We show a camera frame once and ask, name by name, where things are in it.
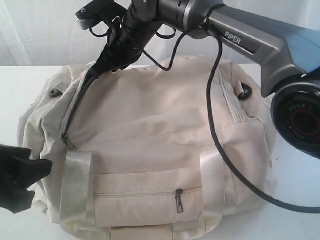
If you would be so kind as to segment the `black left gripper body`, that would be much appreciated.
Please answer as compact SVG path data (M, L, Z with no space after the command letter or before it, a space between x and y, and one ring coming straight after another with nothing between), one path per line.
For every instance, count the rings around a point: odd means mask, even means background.
M27 188L26 171L20 161L5 160L0 163L0 207L13 214L31 208L33 193Z

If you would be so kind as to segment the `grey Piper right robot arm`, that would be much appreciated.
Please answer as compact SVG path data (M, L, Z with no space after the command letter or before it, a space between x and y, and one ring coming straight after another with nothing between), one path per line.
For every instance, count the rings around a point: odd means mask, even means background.
M193 39L221 41L261 67L261 94L273 95L271 116L296 149L320 156L320 34L246 11L221 0L134 0L124 8L94 0L76 13L83 30L108 26L107 44L91 74L135 63L162 25Z

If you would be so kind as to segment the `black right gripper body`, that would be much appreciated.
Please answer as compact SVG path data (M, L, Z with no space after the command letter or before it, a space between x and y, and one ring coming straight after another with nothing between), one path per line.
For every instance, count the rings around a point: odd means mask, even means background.
M142 21L126 15L115 39L105 46L99 58L113 61L132 61L136 63L146 45L160 28L160 21Z

